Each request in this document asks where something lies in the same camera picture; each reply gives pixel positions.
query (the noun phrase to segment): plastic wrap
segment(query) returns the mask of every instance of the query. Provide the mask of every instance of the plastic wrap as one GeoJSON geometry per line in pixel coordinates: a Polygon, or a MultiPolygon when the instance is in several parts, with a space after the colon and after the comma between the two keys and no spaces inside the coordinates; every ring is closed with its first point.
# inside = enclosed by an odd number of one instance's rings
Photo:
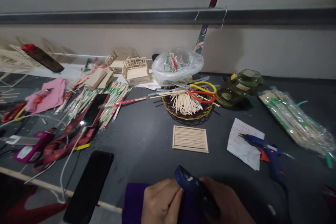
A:
{"type": "Polygon", "coordinates": [[[163,84],[165,80],[179,81],[198,73],[204,64],[203,56],[181,48],[160,54],[153,62],[154,79],[163,84]]]}
{"type": "Polygon", "coordinates": [[[335,158],[333,136],[307,116],[288,93],[271,87],[271,90],[260,92],[259,98],[298,145],[335,158]]]}

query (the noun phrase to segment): round basket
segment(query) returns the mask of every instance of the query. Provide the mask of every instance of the round basket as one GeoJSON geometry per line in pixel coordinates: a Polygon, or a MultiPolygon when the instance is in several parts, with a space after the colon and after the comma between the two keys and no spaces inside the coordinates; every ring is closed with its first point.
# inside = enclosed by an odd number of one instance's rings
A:
{"type": "Polygon", "coordinates": [[[177,118],[183,119],[183,120],[201,119],[201,118],[205,117],[207,114],[210,113],[210,111],[212,110],[212,106],[213,106],[212,103],[201,103],[201,106],[203,107],[203,110],[199,110],[193,115],[182,115],[179,111],[177,113],[175,113],[175,109],[173,108],[174,101],[171,101],[170,96],[162,97],[162,102],[163,102],[164,106],[166,107],[166,109],[168,110],[168,112],[170,114],[172,114],[173,116],[175,116],[177,118]]]}

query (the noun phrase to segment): smartphone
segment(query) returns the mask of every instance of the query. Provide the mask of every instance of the smartphone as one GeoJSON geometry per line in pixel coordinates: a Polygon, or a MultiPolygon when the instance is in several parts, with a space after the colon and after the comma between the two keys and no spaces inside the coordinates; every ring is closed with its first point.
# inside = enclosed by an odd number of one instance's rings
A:
{"type": "Polygon", "coordinates": [[[88,224],[109,173],[114,155],[95,150],[86,165],[63,216],[69,224],[88,224]]]}
{"type": "Polygon", "coordinates": [[[91,102],[84,118],[79,123],[83,127],[94,127],[103,112],[104,108],[99,108],[99,106],[107,103],[110,98],[109,94],[97,94],[96,97],[91,102]]]}

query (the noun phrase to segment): metal rail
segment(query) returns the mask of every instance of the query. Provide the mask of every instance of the metal rail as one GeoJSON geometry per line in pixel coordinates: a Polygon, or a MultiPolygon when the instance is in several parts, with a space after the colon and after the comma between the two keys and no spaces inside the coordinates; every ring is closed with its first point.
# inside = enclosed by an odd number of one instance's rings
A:
{"type": "Polygon", "coordinates": [[[222,25],[223,23],[227,25],[336,25],[336,8],[241,11],[219,8],[206,8],[0,14],[0,24],[6,25],[222,25]]]}

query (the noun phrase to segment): green glass jar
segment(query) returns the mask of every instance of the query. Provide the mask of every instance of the green glass jar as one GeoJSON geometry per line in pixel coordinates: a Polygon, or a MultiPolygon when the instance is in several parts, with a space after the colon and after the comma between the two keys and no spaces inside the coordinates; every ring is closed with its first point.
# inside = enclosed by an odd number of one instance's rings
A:
{"type": "Polygon", "coordinates": [[[234,73],[216,93],[217,101],[224,107],[232,107],[249,95],[255,95],[264,83],[261,73],[245,69],[234,73]]]}

